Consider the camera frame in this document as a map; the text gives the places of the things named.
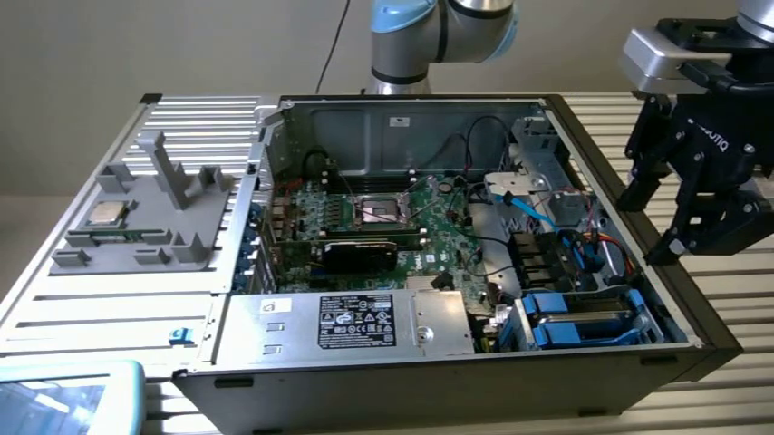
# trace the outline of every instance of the blue cable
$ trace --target blue cable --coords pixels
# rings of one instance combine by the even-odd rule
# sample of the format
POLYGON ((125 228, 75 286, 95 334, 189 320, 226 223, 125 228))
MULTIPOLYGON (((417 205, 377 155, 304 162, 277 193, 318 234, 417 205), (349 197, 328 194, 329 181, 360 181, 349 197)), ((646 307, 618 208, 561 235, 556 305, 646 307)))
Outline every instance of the blue cable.
MULTIPOLYGON (((501 202, 504 201, 504 197, 502 196, 497 196, 497 200, 501 202)), ((541 215, 534 208, 532 208, 521 199, 513 197, 510 199, 510 204, 517 206, 518 208, 521 208, 524 210, 524 212, 530 215, 533 218, 538 219, 538 220, 544 220, 546 222, 549 222, 549 225, 552 225, 553 229, 557 229, 557 224, 554 223, 554 221, 552 220, 552 218, 546 215, 541 215)))

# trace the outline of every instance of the white workbench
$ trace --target white workbench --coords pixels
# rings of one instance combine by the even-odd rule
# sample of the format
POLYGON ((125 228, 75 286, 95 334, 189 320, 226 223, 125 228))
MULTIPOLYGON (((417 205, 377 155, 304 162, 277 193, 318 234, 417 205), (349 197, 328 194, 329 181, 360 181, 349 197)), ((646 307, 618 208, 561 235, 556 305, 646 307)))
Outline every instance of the white workbench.
MULTIPOLYGON (((624 147, 640 114, 640 101, 625 93, 568 94, 566 99, 625 179, 630 161, 624 157, 624 147)), ((139 118, 149 128, 173 133, 173 160, 191 167, 217 164, 226 173, 239 174, 254 140, 257 104, 267 101, 255 97, 165 98, 153 113, 139 118)), ((151 169, 138 150, 129 150, 125 161, 135 172, 151 169)), ((661 231, 672 221, 677 189, 677 181, 669 179, 649 205, 649 216, 661 231)), ((774 237, 735 257, 685 257, 683 263, 745 348, 745 354, 701 382, 668 385, 621 417, 369 433, 774 433, 774 237)), ((73 285, 55 295, 31 287, 13 291, 11 296, 17 300, 11 315, 2 316, 0 309, 0 321, 6 322, 0 353, 14 352, 21 361, 134 358, 155 376, 165 373, 169 363, 197 356, 197 347, 173 348, 167 335, 183 326, 202 329, 211 299, 203 289, 149 287, 131 293, 106 290, 95 295, 95 289, 73 285)), ((171 383, 150 380, 147 406, 146 433, 218 433, 171 383)))

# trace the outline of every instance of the white wall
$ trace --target white wall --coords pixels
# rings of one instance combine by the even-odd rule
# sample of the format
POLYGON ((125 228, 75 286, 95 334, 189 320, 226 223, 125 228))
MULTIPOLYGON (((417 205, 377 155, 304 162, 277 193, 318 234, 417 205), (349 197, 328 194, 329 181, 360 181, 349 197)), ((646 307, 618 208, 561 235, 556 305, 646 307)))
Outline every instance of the white wall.
MULTIPOLYGON (((83 184, 146 92, 312 92, 344 0, 0 0, 0 192, 83 184)), ((372 0, 353 0, 324 92, 369 81, 372 0)), ((510 53, 438 65, 436 92, 622 91, 633 25, 727 17, 733 0, 520 0, 510 53)))

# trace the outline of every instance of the warning label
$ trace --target warning label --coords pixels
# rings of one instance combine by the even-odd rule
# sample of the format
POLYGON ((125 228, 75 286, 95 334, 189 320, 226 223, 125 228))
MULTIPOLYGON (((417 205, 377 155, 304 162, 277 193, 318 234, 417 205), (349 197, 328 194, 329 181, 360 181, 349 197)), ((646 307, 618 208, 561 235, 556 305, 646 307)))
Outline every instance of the warning label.
POLYGON ((320 336, 324 349, 396 346, 393 295, 322 296, 320 336))

